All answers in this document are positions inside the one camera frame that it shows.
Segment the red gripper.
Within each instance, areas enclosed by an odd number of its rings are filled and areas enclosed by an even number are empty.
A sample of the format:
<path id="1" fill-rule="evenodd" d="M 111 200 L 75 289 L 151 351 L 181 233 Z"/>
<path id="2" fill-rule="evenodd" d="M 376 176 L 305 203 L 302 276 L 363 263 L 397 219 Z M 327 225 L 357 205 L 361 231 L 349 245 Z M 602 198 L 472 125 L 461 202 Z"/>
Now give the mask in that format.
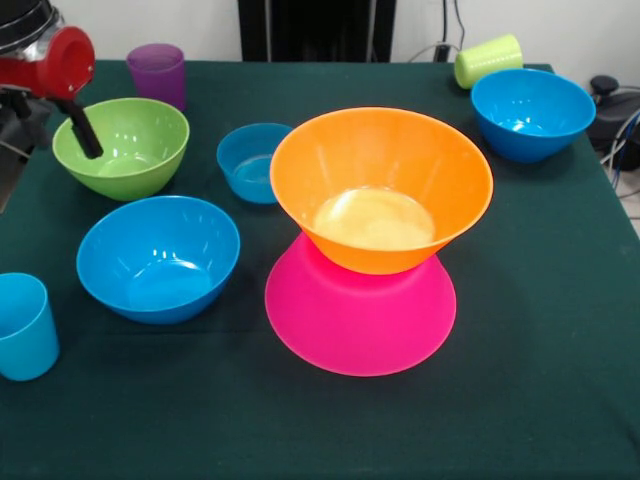
<path id="1" fill-rule="evenodd" d="M 85 157 L 99 158 L 104 153 L 100 141 L 84 107 L 73 100 L 92 80 L 94 70 L 95 52 L 88 35 L 75 26 L 52 27 L 25 48 L 1 56 L 1 107 L 25 120 L 31 109 L 24 91 L 52 99 L 67 117 L 53 135 L 54 156 L 58 157 L 58 137 L 69 125 Z"/>

